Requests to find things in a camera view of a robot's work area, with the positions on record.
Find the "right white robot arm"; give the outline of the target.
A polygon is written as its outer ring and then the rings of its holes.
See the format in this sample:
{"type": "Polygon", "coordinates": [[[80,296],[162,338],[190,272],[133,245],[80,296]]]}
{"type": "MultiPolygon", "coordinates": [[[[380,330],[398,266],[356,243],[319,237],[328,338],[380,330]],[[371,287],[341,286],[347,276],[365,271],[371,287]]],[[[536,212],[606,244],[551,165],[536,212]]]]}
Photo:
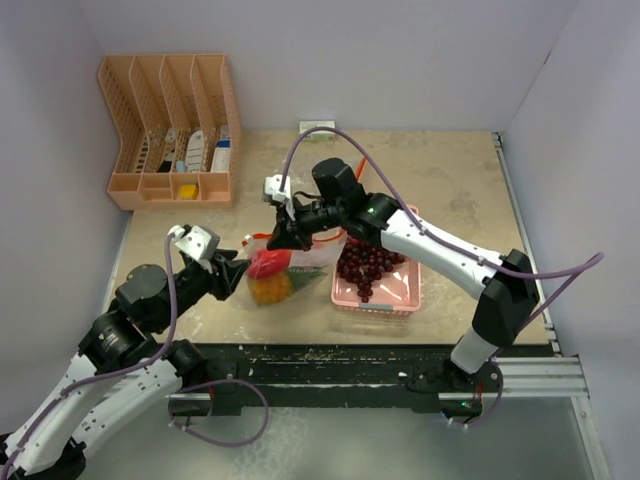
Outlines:
{"type": "Polygon", "coordinates": [[[276,209],[268,249],[308,251],[315,234],[340,228],[353,239],[414,260],[458,285],[477,306],[444,376],[452,389],[469,390],[479,381],[480,368],[513,344],[538,305],[529,257],[519,250],[503,255],[477,247],[429,224],[387,194],[366,192],[339,158],[316,164],[312,178],[318,194],[307,204],[295,198],[289,177],[265,179],[263,199],[276,209]]]}

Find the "orange toy pineapple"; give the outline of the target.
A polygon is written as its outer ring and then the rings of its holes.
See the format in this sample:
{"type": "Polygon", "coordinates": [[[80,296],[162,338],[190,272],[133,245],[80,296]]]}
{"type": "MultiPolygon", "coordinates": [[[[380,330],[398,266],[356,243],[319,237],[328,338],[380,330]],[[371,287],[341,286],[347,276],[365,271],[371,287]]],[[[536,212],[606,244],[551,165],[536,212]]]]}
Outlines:
{"type": "Polygon", "coordinates": [[[284,302],[325,276],[320,268],[292,267],[259,278],[249,277],[247,282],[252,300],[263,307],[284,302]]]}

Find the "red yellow mango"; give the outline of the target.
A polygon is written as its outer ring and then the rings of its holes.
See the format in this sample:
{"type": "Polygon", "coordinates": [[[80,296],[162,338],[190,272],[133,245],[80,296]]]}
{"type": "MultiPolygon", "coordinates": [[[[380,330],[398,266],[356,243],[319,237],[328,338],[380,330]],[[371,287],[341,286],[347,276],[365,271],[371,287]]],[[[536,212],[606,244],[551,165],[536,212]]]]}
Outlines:
{"type": "Polygon", "coordinates": [[[260,249],[251,256],[251,265],[247,276],[253,280],[269,278],[289,268],[291,252],[289,250],[260,249]]]}

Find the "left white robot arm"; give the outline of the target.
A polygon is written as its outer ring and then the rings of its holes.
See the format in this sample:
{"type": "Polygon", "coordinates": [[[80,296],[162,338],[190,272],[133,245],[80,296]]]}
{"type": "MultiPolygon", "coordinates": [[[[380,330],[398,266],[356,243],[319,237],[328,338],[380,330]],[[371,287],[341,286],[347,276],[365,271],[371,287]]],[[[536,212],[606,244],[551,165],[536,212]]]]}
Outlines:
{"type": "Polygon", "coordinates": [[[76,479],[90,449],[152,401],[202,387],[206,360],[190,341],[175,339],[177,319],[207,295],[228,299],[250,265],[234,250],[214,250],[209,261],[203,267],[185,258],[179,272],[144,264],[129,273],[51,394],[2,436],[2,478],[76,479]]]}

